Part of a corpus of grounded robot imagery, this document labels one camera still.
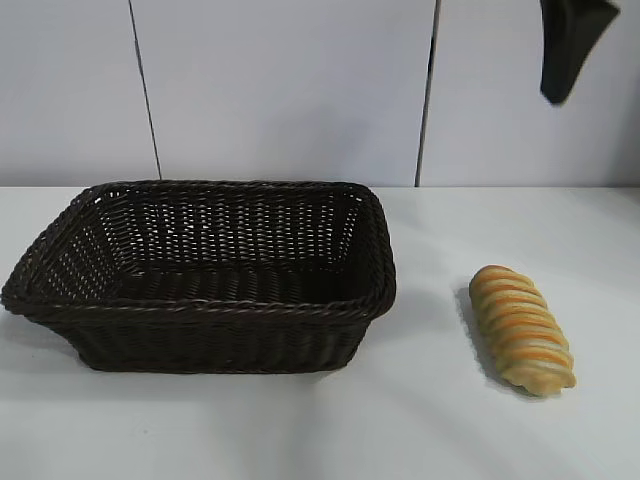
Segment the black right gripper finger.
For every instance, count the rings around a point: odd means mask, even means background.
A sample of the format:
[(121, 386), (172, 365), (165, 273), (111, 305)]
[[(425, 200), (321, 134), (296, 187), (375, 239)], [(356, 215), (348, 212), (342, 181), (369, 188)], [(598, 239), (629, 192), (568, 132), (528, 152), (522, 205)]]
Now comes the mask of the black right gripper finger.
[(582, 67), (621, 10), (605, 0), (540, 0), (543, 25), (541, 94), (563, 105)]

